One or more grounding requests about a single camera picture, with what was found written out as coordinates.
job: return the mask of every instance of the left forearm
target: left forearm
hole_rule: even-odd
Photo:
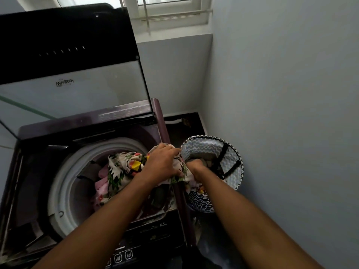
[[[35,269],[104,268],[126,227],[148,196],[142,174],[52,249]]]

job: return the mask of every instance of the floral fabric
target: floral fabric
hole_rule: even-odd
[[[147,159],[156,148],[157,146],[153,147],[146,155],[137,152],[124,152],[110,155],[108,157],[107,176],[104,177],[104,171],[102,169],[99,172],[99,177],[102,179],[95,183],[95,210],[107,203],[114,195],[126,187],[137,173],[142,171]],[[202,185],[198,184],[194,180],[194,176],[187,168],[181,154],[178,154],[175,158],[173,158],[173,168],[181,170],[184,176],[173,176],[161,184],[173,184],[184,181],[186,183],[187,192],[197,190],[201,191]]]

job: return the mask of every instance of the hand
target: hand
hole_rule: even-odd
[[[160,143],[150,154],[143,170],[138,175],[146,177],[153,187],[174,175],[184,176],[180,170],[173,168],[173,158],[180,152],[179,148]]]
[[[197,158],[195,160],[187,162],[186,166],[191,171],[191,173],[195,176],[195,180],[198,181],[199,183],[203,183],[201,179],[202,177],[201,174],[203,170],[207,169],[207,167],[203,165],[203,162],[199,158]]]

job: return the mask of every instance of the top-load washing machine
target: top-load washing machine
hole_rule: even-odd
[[[126,8],[16,13],[0,16],[0,26],[2,99],[49,119],[20,128],[1,202],[0,264],[27,267],[94,212],[108,155],[147,153],[169,137]],[[195,245],[180,184],[155,188],[148,200],[107,268]]]

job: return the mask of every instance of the right forearm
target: right forearm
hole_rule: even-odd
[[[243,195],[203,168],[202,181],[228,235],[251,268],[320,268],[281,228]]]

